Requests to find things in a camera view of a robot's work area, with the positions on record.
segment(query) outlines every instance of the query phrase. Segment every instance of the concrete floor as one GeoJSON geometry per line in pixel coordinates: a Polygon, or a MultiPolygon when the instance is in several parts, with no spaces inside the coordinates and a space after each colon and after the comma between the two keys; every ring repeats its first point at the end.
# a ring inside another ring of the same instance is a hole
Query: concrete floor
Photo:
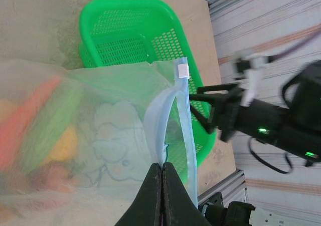
{"type": "MultiPolygon", "coordinates": [[[[62,65],[67,69],[83,67],[78,54],[80,43],[78,19],[91,0],[0,0],[0,60],[25,59],[62,65]]],[[[221,82],[207,2],[204,0],[164,0],[179,16],[205,85],[221,82]]],[[[232,147],[217,141],[199,167],[199,194],[235,171],[232,147]]],[[[14,225],[110,225],[112,220],[95,222],[103,217],[100,208],[79,210],[76,221],[53,222],[52,215],[42,214],[33,221],[15,220],[14,225]]]]}

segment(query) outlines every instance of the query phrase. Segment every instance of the plastic bag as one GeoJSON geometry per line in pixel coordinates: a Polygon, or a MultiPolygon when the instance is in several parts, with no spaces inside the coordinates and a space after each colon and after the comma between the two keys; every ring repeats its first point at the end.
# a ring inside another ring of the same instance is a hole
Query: plastic bag
{"type": "Polygon", "coordinates": [[[74,71],[0,63],[0,222],[116,223],[150,165],[177,158],[197,203],[184,60],[74,71]]]}

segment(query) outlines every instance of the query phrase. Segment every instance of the green led light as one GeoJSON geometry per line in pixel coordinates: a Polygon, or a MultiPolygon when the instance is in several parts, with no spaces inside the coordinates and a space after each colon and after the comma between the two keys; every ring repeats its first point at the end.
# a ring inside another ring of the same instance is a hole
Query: green led light
{"type": "Polygon", "coordinates": [[[310,156],[310,157],[314,156],[314,153],[312,153],[312,152],[306,152],[305,154],[306,154],[306,156],[310,156]]]}

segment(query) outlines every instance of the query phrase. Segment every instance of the white label tag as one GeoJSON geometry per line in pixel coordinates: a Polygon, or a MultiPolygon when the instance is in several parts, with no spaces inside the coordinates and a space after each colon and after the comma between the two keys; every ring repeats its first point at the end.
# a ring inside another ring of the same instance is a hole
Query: white label tag
{"type": "Polygon", "coordinates": [[[179,78],[190,78],[190,69],[189,64],[183,63],[178,65],[179,69],[179,78]]]}

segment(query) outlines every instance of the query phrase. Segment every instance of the green plastic basket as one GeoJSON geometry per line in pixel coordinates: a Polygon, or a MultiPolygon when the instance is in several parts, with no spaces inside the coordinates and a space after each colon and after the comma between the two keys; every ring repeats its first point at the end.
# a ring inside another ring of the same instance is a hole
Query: green plastic basket
{"type": "MultiPolygon", "coordinates": [[[[93,0],[83,9],[79,27],[79,52],[87,68],[187,57],[190,93],[203,85],[178,17],[160,0],[93,0]]],[[[208,105],[192,105],[208,116],[208,105]]],[[[199,166],[212,150],[216,134],[208,135],[194,116],[192,126],[199,166]]],[[[184,145],[168,148],[168,161],[182,181],[187,179],[184,152],[184,145]]]]}

